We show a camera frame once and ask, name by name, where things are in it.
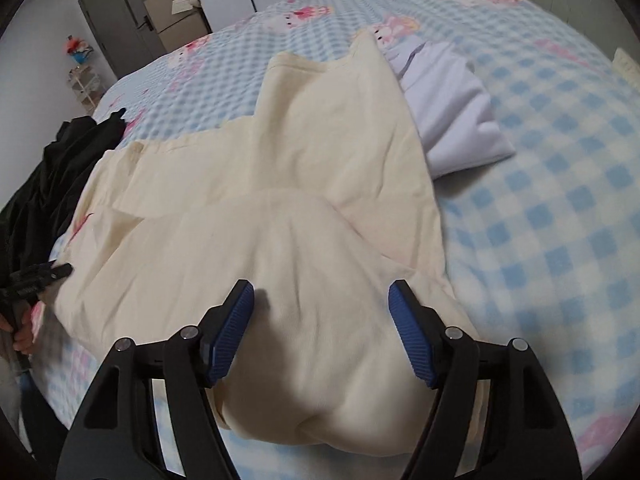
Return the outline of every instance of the blue gripper pad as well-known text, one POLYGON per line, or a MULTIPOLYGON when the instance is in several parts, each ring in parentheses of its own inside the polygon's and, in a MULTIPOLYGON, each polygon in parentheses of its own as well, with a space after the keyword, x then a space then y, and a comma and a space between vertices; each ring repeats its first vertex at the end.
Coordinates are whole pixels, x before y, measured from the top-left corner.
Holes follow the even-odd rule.
POLYGON ((210 348, 211 360, 207 381, 215 384, 229 373, 251 314, 254 312, 254 286, 246 282, 242 293, 226 318, 218 337, 210 348))
POLYGON ((418 325, 407 298, 395 283, 389 287, 388 302, 389 312, 396 324, 396 330, 411 367, 414 369, 414 374, 425 381, 428 387, 433 388, 437 378, 433 369, 433 349, 418 325))

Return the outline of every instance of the gray door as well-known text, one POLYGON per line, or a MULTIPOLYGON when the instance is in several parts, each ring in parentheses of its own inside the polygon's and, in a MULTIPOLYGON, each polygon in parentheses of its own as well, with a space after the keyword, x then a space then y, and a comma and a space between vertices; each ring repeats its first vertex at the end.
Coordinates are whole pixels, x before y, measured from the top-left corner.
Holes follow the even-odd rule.
POLYGON ((79 0, 113 72, 124 77, 166 54, 146 15, 145 0, 79 0))

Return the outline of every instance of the hand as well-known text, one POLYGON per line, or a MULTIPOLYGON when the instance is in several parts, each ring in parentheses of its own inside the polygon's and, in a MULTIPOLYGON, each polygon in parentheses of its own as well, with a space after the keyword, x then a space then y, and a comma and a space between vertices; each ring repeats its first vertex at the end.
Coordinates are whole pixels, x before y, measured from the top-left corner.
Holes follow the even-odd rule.
MULTIPOLYGON (((0 330, 11 332, 12 328, 9 322, 0 315, 0 330)), ((20 330, 14 334, 14 350, 23 354, 32 354, 33 346, 33 327, 31 325, 31 310, 27 309, 22 314, 22 326, 20 330)))

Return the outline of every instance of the blue and white checkered bedsheet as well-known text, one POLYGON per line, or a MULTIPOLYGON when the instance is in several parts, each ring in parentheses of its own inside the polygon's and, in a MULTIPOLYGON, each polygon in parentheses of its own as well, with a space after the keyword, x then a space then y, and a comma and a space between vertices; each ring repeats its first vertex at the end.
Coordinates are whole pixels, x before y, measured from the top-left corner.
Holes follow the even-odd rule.
MULTIPOLYGON (((526 0, 286 0, 127 76, 95 118, 126 107, 123 144, 218 126, 253 112, 271 56, 335 59, 363 27, 454 42, 494 96, 518 153, 437 181, 449 277, 484 338, 531 343, 588 472, 640 401, 640 114, 580 34, 526 0)), ((40 340, 36 378, 70 424, 97 363, 51 314, 40 340)), ((407 460, 225 441, 243 479, 389 480, 407 460)))

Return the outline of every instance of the door handle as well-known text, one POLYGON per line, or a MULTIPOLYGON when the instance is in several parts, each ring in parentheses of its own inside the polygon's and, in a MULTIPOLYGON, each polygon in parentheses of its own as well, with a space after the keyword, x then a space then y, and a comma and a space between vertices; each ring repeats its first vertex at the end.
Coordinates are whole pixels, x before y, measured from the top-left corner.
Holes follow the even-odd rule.
POLYGON ((147 26, 149 28, 149 30, 153 31, 154 30, 154 24, 151 23, 151 20, 149 19, 149 16, 145 16, 142 20, 142 23, 136 27, 137 30, 140 30, 142 27, 147 26))

